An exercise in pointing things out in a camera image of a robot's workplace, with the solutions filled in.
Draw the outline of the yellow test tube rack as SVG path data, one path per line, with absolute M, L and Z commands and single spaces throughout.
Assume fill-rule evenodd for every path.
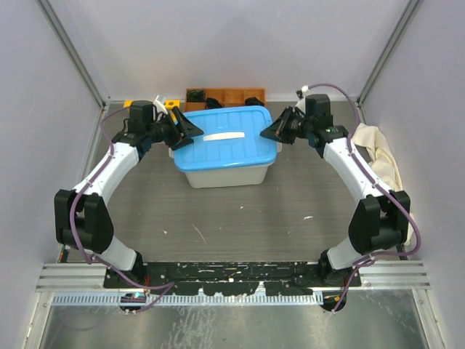
M 137 100 L 137 101 L 125 100 L 123 107 L 128 108 L 131 105 L 135 104 L 135 102 L 144 102 L 144 103 L 150 102 L 151 104 L 153 104 L 153 100 Z M 174 107 L 180 107 L 180 104 L 181 104 L 180 100 L 165 100 L 165 106 L 168 112 L 171 111 Z

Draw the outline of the blue plastic lid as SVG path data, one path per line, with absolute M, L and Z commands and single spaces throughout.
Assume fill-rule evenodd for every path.
M 185 116 L 203 134 L 173 152 L 181 172 L 271 165 L 276 160 L 276 142 L 260 135 L 272 124 L 270 112 L 262 106 L 193 111 Z

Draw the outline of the white plastic tub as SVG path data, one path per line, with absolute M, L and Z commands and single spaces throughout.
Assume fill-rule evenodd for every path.
M 263 183 L 280 151 L 273 141 L 236 139 L 195 141 L 169 155 L 192 188 L 223 188 Z

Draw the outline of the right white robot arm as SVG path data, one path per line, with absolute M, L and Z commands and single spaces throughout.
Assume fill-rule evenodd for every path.
M 307 140 L 336 170 L 355 200 L 348 237 L 322 252 L 318 260 L 323 284 L 336 286 L 344 278 L 344 270 L 406 242 L 411 205 L 408 194 L 391 189 L 375 175 L 346 128 L 334 124 L 327 95 L 308 95 L 296 106 L 287 107 L 260 135 L 282 144 Z

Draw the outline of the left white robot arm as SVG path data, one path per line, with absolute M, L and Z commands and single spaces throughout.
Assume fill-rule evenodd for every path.
M 115 268 L 125 285 L 137 288 L 145 281 L 145 264 L 139 252 L 116 237 L 107 208 L 110 197 L 154 144 L 175 151 L 192 144 L 203 130 L 178 107 L 167 110 L 158 101 L 136 100 L 122 111 L 127 114 L 123 128 L 106 137 L 109 148 L 97 166 L 72 189 L 55 194 L 54 218 L 58 243 L 78 250 L 89 264 Z

